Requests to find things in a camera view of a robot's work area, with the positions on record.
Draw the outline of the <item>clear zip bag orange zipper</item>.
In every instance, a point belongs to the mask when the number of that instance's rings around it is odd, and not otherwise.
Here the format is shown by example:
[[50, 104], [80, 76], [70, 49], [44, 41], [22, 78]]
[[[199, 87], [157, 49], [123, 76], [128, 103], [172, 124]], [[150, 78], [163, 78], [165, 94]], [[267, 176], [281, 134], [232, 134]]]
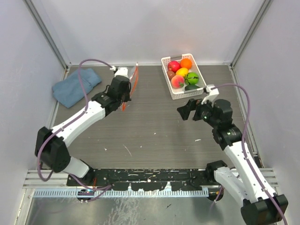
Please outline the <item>clear zip bag orange zipper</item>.
[[138, 70], [139, 64], [138, 62], [135, 64], [135, 66], [132, 68], [131, 72], [129, 73], [129, 78], [131, 82], [131, 91], [129, 96], [132, 97], [136, 86], [138, 84], [138, 79], [139, 79], [139, 70]]

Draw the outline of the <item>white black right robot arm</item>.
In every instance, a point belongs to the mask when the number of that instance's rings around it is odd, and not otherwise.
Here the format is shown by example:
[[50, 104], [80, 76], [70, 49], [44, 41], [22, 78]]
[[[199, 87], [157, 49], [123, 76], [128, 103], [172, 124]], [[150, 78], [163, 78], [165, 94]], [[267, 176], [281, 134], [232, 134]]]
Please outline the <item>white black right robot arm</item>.
[[218, 99], [203, 104], [200, 99], [190, 99], [177, 108], [183, 120], [194, 111], [194, 121], [203, 120], [213, 130], [215, 142], [230, 158], [239, 177], [222, 161], [208, 163], [205, 178], [208, 183], [219, 183], [240, 205], [240, 212], [247, 225], [271, 225], [284, 220], [288, 206], [285, 195], [278, 195], [267, 182], [249, 153], [242, 132], [233, 124], [231, 103]]

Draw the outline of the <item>pink toy peach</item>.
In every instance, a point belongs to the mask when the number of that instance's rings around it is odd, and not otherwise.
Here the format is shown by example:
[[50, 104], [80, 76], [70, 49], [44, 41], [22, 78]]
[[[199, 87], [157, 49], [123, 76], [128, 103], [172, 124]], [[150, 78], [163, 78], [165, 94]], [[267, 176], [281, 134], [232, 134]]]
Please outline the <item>pink toy peach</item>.
[[184, 84], [185, 84], [185, 79], [181, 75], [175, 75], [171, 79], [171, 85], [175, 89], [182, 88], [184, 86]]

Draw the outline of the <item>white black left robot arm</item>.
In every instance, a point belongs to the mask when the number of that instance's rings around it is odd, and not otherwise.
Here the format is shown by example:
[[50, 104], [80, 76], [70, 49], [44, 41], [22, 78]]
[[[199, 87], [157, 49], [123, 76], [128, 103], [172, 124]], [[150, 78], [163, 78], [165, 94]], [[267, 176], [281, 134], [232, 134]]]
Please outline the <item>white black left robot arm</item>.
[[37, 133], [35, 155], [52, 173], [65, 172], [84, 185], [95, 177], [94, 169], [83, 160], [69, 154], [70, 144], [87, 128], [110, 113], [122, 103], [130, 101], [131, 82], [125, 75], [116, 75], [105, 91], [96, 94], [87, 105], [68, 120], [52, 128], [42, 127]]

